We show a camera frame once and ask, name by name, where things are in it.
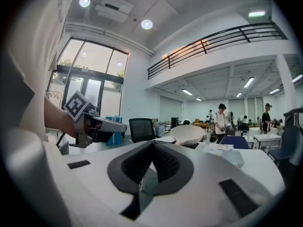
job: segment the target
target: blue box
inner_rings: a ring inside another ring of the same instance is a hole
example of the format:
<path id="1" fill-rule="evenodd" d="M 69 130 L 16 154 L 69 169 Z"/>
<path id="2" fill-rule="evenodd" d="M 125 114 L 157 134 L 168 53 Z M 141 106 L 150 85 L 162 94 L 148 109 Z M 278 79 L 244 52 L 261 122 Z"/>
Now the blue box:
<path id="1" fill-rule="evenodd" d="M 106 116 L 105 118 L 112 120 L 112 121 L 122 123 L 122 117 L 120 117 L 120 116 Z M 106 142 L 105 144 L 107 146 L 110 146 L 110 145 L 117 145 L 117 144 L 121 144 L 121 143 L 122 143 L 122 133 L 114 133 L 113 136 L 110 137 L 109 141 Z"/>

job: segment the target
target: ceiling light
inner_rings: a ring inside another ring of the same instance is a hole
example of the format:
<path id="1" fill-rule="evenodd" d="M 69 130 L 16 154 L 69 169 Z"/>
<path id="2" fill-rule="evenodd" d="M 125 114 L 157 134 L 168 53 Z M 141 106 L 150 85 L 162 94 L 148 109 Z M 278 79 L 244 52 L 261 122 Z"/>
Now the ceiling light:
<path id="1" fill-rule="evenodd" d="M 90 5 L 90 0 L 79 0 L 79 4 L 81 7 L 86 8 Z"/>
<path id="2" fill-rule="evenodd" d="M 295 79 L 293 79 L 292 82 L 295 83 L 296 81 L 300 80 L 301 78 L 303 78 L 302 74 L 297 76 Z"/>
<path id="3" fill-rule="evenodd" d="M 245 84 L 244 88 L 247 88 L 250 85 L 250 83 L 252 83 L 253 80 L 254 80 L 254 78 L 249 78 L 248 82 Z"/>
<path id="4" fill-rule="evenodd" d="M 261 17 L 265 15 L 265 11 L 250 12 L 248 17 Z"/>
<path id="5" fill-rule="evenodd" d="M 151 29 L 152 28 L 152 22 L 148 19 L 143 20 L 142 23 L 141 23 L 141 27 L 143 29 Z"/>
<path id="6" fill-rule="evenodd" d="M 192 94 L 191 94 L 190 92 L 188 92 L 186 89 L 183 89 L 182 92 L 185 92 L 185 93 L 187 93 L 188 95 L 191 95 L 191 96 L 192 96 Z"/>
<path id="7" fill-rule="evenodd" d="M 270 92 L 269 94 L 274 94 L 276 92 L 280 91 L 280 89 L 276 89 L 276 90 L 273 90 L 272 92 Z"/>

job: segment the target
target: ceiling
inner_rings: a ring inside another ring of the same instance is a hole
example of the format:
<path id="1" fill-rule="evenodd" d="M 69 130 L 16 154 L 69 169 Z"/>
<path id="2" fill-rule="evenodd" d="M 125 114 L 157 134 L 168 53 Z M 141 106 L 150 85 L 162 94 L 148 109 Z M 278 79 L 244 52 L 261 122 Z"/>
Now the ceiling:
<path id="1" fill-rule="evenodd" d="M 271 13 L 270 0 L 125 0 L 134 5 L 125 22 L 119 23 L 109 18 L 101 17 L 95 6 L 102 0 L 91 0 L 89 8 L 79 6 L 79 0 L 73 0 L 68 16 L 68 22 L 77 22 L 98 26 L 127 37 L 141 45 L 155 50 L 166 38 L 174 35 L 183 27 L 190 25 L 203 15 L 220 10 L 230 9 L 238 12 L 246 19 L 248 11 L 262 8 Z M 141 21 L 150 19 L 153 28 L 144 30 Z M 249 22 L 260 22 L 260 19 Z"/>
<path id="2" fill-rule="evenodd" d="M 303 74 L 299 58 L 295 54 L 284 55 L 292 78 Z M 248 88 L 244 85 L 250 77 L 254 77 Z M 276 67 L 275 58 L 266 56 L 255 58 L 254 61 L 224 65 L 212 71 L 200 71 L 194 76 L 185 77 L 168 84 L 156 87 L 157 90 L 195 101 L 198 97 L 203 100 L 236 98 L 269 95 L 275 89 L 283 90 L 282 80 Z M 182 92 L 188 90 L 193 95 Z"/>

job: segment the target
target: black cap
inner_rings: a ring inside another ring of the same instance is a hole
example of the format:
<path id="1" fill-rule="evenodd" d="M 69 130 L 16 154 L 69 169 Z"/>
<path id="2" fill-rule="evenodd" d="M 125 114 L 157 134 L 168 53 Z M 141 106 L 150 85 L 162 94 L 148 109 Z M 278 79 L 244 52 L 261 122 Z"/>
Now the black cap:
<path id="1" fill-rule="evenodd" d="M 218 108 L 225 109 L 226 107 L 224 104 L 220 104 Z"/>

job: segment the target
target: black metal railing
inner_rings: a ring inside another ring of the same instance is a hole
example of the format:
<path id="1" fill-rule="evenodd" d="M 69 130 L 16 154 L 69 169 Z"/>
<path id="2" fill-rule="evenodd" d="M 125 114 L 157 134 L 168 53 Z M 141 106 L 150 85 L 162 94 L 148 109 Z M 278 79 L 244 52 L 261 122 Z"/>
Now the black metal railing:
<path id="1" fill-rule="evenodd" d="M 186 59 L 190 60 L 196 56 L 237 44 L 272 39 L 287 39 L 279 27 L 273 22 L 249 24 L 225 29 L 183 46 L 163 58 L 147 69 L 148 79 L 177 66 L 181 61 Z"/>

